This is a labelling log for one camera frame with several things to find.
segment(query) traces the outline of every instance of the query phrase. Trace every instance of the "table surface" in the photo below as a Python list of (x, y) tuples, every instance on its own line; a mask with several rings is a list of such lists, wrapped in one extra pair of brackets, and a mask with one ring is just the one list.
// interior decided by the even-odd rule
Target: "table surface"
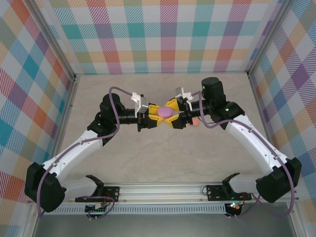
[[(80, 78), (62, 149), (86, 130), (111, 86), (142, 93), (148, 102), (163, 106), (175, 88), (196, 92), (206, 77), (218, 77), (227, 100), (237, 102), (264, 134), (246, 73), (93, 75)], [(126, 108), (134, 108), (130, 97), (117, 93)], [(220, 127), (207, 129), (202, 123), (183, 130), (162, 123), (141, 132), (136, 125), (122, 125), (108, 144), (82, 161), (67, 179), (93, 174), (106, 183), (214, 182), (235, 172), (257, 174), (261, 170), (232, 135)]]

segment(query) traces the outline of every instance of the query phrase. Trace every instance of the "purple cable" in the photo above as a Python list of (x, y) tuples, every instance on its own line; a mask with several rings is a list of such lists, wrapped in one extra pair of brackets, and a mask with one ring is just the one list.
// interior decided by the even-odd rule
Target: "purple cable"
[(114, 208), (114, 203), (115, 203), (115, 201), (114, 201), (114, 199), (111, 198), (111, 197), (90, 197), (90, 196), (83, 196), (82, 198), (95, 198), (95, 199), (104, 198), (104, 199), (111, 200), (111, 201), (113, 202), (111, 208), (110, 208), (109, 210), (107, 210), (104, 214), (102, 214), (102, 215), (99, 216), (99, 217), (91, 217), (91, 216), (90, 216), (90, 213), (91, 213), (92, 211), (89, 211), (89, 212), (88, 212), (88, 217), (89, 217), (90, 220), (98, 220), (98, 219), (101, 219), (102, 217), (105, 217), (105, 216), (106, 216), (110, 211), (112, 211), (112, 209)]
[[(106, 136), (95, 137), (95, 138), (83, 140), (83, 141), (82, 141), (82, 144), (83, 144), (83, 143), (86, 143), (86, 142), (91, 142), (91, 141), (96, 141), (96, 140), (100, 140), (100, 139), (105, 139), (105, 138), (108, 138), (108, 137), (113, 137), (113, 136), (114, 136), (115, 134), (117, 134), (117, 132), (119, 131), (119, 115), (118, 115), (118, 112), (117, 112), (117, 110), (116, 110), (116, 108), (115, 108), (114, 101), (113, 101), (113, 97), (112, 97), (112, 90), (113, 90), (113, 89), (119, 90), (119, 91), (121, 91), (121, 92), (123, 92), (123, 93), (125, 93), (125, 94), (127, 94), (127, 95), (129, 95), (129, 96), (132, 96), (132, 93), (129, 93), (129, 92), (127, 92), (127, 91), (125, 91), (125, 90), (123, 90), (123, 89), (121, 89), (121, 88), (118, 88), (118, 87), (116, 87), (116, 86), (112, 86), (112, 87), (110, 88), (110, 90), (109, 90), (110, 103), (111, 103), (111, 106), (112, 106), (113, 111), (114, 111), (115, 119), (116, 119), (116, 121), (117, 121), (117, 128), (116, 128), (116, 130), (115, 130), (113, 133), (111, 133), (111, 134), (109, 134), (109, 135), (106, 135)], [(58, 163), (58, 162), (60, 161), (60, 159), (65, 156), (65, 154), (67, 154), (69, 151), (71, 151), (73, 148), (75, 148), (76, 146), (79, 146), (79, 145), (80, 145), (80, 143), (77, 142), (77, 143), (73, 144), (72, 146), (68, 147), (68, 148), (55, 160), (54, 163)], [(39, 217), (42, 217), (43, 214), (45, 213), (45, 211), (43, 211), (43, 212), (40, 211), (40, 193), (41, 193), (41, 187), (42, 187), (42, 185), (43, 185), (44, 179), (45, 179), (46, 176), (49, 174), (50, 170), (54, 167), (53, 164), (51, 164), (50, 167), (45, 171), (45, 173), (43, 174), (43, 176), (42, 176), (42, 178), (40, 179), (40, 182), (39, 182), (38, 192), (37, 192), (37, 195), (36, 195), (36, 202), (37, 202), (38, 216), (39, 216)]]
[(198, 104), (199, 104), (199, 112), (200, 112), (200, 116), (201, 116), (201, 119), (202, 119), (202, 122), (203, 124), (205, 125), (205, 127), (207, 128), (215, 128), (223, 123), (227, 123), (227, 122), (235, 122), (237, 124), (240, 124), (242, 126), (244, 126), (246, 129), (248, 129), (248, 131), (252, 132), (267, 148), (268, 150), (271, 152), (272, 155), (275, 156), (275, 158), (277, 159), (277, 161), (281, 164), (282, 168), (284, 169), (285, 173), (286, 173), (286, 176), (289, 180), (289, 183), (290, 183), (290, 187), (291, 187), (291, 202), (290, 202), (290, 206), (287, 210), (286, 213), (284, 214), (279, 214), (279, 213), (276, 213), (272, 210), (270, 210), (266, 205), (264, 205), (259, 199), (260, 199), (260, 196), (258, 197), (255, 197), (255, 195), (253, 195), (253, 197), (256, 199), (256, 203), (254, 205), (256, 205), (257, 203), (260, 203), (263, 205), (263, 207), (268, 211), (270, 212), (271, 214), (277, 216), (277, 217), (285, 217), (285, 216), (288, 216), (292, 210), (293, 210), (293, 207), (294, 207), (294, 201), (295, 201), (295, 193), (294, 193), (294, 184), (293, 184), (293, 180), (292, 180), (292, 177), (291, 177), (291, 174), (290, 172), (288, 171), (288, 169), (286, 168), (285, 164), (283, 163), (283, 161), (278, 157), (278, 155), (276, 154), (276, 152), (267, 144), (267, 142), (254, 130), (251, 129), (251, 127), (249, 127), (248, 125), (244, 124), (243, 122), (240, 122), (240, 121), (237, 121), (237, 120), (233, 120), (233, 119), (226, 119), (226, 120), (223, 120), (223, 121), (220, 121), (214, 125), (208, 125), (205, 121), (205, 118), (204, 118), (204, 113), (203, 113), (203, 104), (202, 104), (202, 93), (201, 91), (198, 91), (194, 94), (192, 94), (192, 96), (194, 95), (197, 95), (198, 94)]

